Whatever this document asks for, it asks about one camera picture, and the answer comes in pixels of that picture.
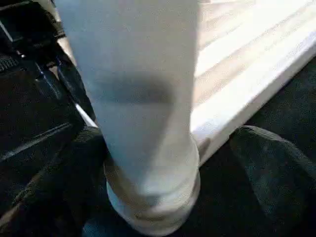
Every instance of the floor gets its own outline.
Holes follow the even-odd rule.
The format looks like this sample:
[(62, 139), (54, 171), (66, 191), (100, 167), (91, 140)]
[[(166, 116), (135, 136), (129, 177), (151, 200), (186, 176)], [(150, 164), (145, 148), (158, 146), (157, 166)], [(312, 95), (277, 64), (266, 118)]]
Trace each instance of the floor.
[[(316, 160), (316, 58), (246, 124), (256, 125), (292, 141)], [(275, 236), (260, 210), (242, 167), (226, 143), (200, 169), (201, 191), (187, 222), (172, 237)], [(311, 206), (288, 236), (311, 233)], [(137, 237), (110, 207), (100, 187), (96, 211), (84, 227), (85, 237)]]

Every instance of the white trim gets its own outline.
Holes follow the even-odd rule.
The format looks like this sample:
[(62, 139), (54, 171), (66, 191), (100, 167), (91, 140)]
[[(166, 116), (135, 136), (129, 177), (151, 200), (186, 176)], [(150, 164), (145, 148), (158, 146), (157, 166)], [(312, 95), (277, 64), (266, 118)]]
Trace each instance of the white trim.
[(205, 151), (201, 154), (200, 165), (315, 54), (316, 32), (306, 34), (304, 30), (297, 31), (273, 52), (260, 58), (222, 90), (194, 108), (191, 115), (191, 132), (199, 149), (209, 141), (208, 148), (203, 147)]

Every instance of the white baseboard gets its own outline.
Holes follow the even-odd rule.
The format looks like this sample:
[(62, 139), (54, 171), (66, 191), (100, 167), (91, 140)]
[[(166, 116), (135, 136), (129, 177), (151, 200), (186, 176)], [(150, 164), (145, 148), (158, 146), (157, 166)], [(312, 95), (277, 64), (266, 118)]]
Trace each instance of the white baseboard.
[(191, 132), (200, 151), (200, 164), (205, 163), (315, 55), (316, 32), (298, 31), (195, 107)]

